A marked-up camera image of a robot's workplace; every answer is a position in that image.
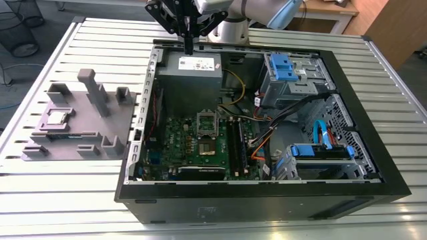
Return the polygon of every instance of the blue plastic latch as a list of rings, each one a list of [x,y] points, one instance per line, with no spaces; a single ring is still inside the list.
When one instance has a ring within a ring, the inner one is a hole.
[[[318,135],[318,131],[319,131],[319,126],[322,128],[322,140],[323,140],[323,144],[326,145],[326,149],[331,150],[332,149],[332,145],[330,142],[330,136],[328,136],[328,127],[327,127],[327,123],[323,120],[316,120],[314,122],[314,126],[312,126],[312,142],[315,144],[319,143],[319,135]]]
[[[274,53],[270,57],[275,79],[278,81],[296,82],[299,80],[299,76],[294,73],[294,64],[290,61],[288,55]]]
[[[282,166],[282,164],[286,162],[286,160],[283,159],[283,157],[280,158],[280,160],[279,160],[279,162],[276,163],[276,165],[275,165],[275,167],[274,167],[274,171],[276,171],[279,168],[280,168],[280,166]]]
[[[350,157],[354,158],[356,155],[354,147],[347,146],[346,148],[347,148],[347,152],[348,152]]]
[[[294,157],[299,155],[299,149],[296,148],[296,146],[291,146],[291,152]]]
[[[296,148],[300,156],[315,156],[315,151],[312,146],[298,145]]]

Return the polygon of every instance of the black cable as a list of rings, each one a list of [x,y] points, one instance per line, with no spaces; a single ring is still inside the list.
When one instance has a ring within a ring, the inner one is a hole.
[[[244,115],[246,112],[244,112],[243,109],[240,108],[239,103],[236,102],[236,103],[234,103],[232,105],[234,105],[235,108],[239,110],[240,114]]]
[[[274,165],[272,162],[274,161],[272,161],[272,155],[271,155],[271,150],[270,150],[270,139],[266,141],[263,149],[264,149],[264,159],[266,159],[264,164],[267,165],[270,171],[268,171],[268,174],[264,171],[262,171],[262,179],[271,180],[272,179],[272,171],[274,171],[274,169],[272,169],[272,165]]]
[[[328,98],[334,93],[336,93],[336,91],[330,91],[330,92],[320,93],[319,95],[307,96],[302,100],[299,100],[298,102],[287,106],[279,112],[279,114],[272,118],[267,126],[268,129],[264,131],[260,137],[256,137],[254,139],[252,143],[256,143],[260,139],[263,139],[270,134],[270,132],[275,130],[275,127],[278,126],[279,122],[283,121],[290,115],[296,113],[308,102]]]
[[[243,119],[250,119],[250,120],[252,120],[252,121],[259,121],[259,122],[264,121],[263,119],[255,119],[255,118],[252,118],[252,117],[250,117],[250,116],[239,115],[239,114],[234,113],[232,111],[230,111],[230,110],[228,110],[224,106],[222,106],[222,105],[219,105],[219,107],[220,107],[231,116],[235,116],[235,117],[243,118]]]
[[[0,67],[1,67],[1,74],[3,74],[3,83],[4,86],[7,86],[8,88],[12,87],[13,85],[13,80],[11,80],[9,83],[7,83],[7,79],[5,79],[5,68],[3,67],[3,64],[0,63]]]
[[[302,27],[303,27],[303,24],[304,24],[304,21],[306,21],[306,17],[307,17],[307,3],[304,1],[302,1],[302,4],[304,6],[304,11],[302,13],[302,18],[300,18],[300,21],[299,21],[299,27],[298,27],[299,31],[302,30]]]
[[[286,107],[279,114],[272,118],[272,120],[268,123],[268,127],[271,127],[276,122],[282,121],[287,116],[294,114],[308,102],[319,99],[328,98],[332,93],[336,93],[336,91],[330,91],[320,93],[318,95],[311,95],[304,97],[302,100],[291,104],[288,107]]]
[[[21,13],[20,13],[21,5],[23,5],[23,1],[19,1],[17,11],[16,11],[19,14],[21,14]]]

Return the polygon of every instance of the blue floor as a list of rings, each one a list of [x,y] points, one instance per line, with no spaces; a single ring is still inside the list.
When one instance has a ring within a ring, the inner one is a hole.
[[[66,4],[66,11],[58,11],[52,1],[40,0],[38,3],[46,19],[46,24],[32,29],[32,33],[40,44],[40,50],[31,57],[15,58],[0,46],[0,63],[4,67],[16,64],[44,65],[75,16],[152,21],[143,7],[68,2]],[[0,10],[1,12],[9,11],[3,1],[0,2]],[[0,83],[0,129],[7,126],[17,107],[1,108],[21,102],[40,70],[42,67],[39,66],[19,66],[5,71],[13,79],[13,85],[7,87]],[[411,56],[398,73],[419,98],[419,101],[427,107],[427,59],[420,60],[416,55]]]

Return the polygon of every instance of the slotted aluminum table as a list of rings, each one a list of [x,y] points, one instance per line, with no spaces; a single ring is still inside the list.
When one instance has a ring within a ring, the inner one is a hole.
[[[90,68],[107,91],[126,86],[140,93],[154,39],[175,39],[155,22],[87,18],[71,24],[0,137],[0,237],[426,238],[427,114],[375,45],[359,36],[250,30],[252,45],[334,51],[412,191],[396,202],[338,220],[142,225],[126,206],[114,202],[119,159],[24,162],[21,150],[47,106],[50,84],[67,83],[71,90],[83,90],[76,76],[80,68]]]

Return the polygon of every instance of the orange wire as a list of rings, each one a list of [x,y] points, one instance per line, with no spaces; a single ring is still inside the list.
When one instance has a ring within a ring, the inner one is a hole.
[[[252,159],[258,159],[258,160],[263,160],[263,161],[266,161],[266,158],[259,157],[259,156],[252,157]]]
[[[256,116],[256,113],[258,113],[259,109],[260,109],[259,106],[254,109],[254,118],[262,120],[262,119],[264,119],[264,118],[260,117],[260,116]]]
[[[332,144],[336,145],[338,142],[336,142],[336,140],[335,140],[334,134],[332,134],[332,132],[331,132],[330,129],[327,130],[327,135],[328,135],[328,138],[331,139]]]
[[[270,134],[270,136],[264,139],[264,141],[260,143],[260,145],[258,146],[256,150],[254,151],[251,158],[255,157],[255,154],[259,152],[262,146],[266,144],[267,140],[270,139],[270,137],[272,136],[272,134]]]

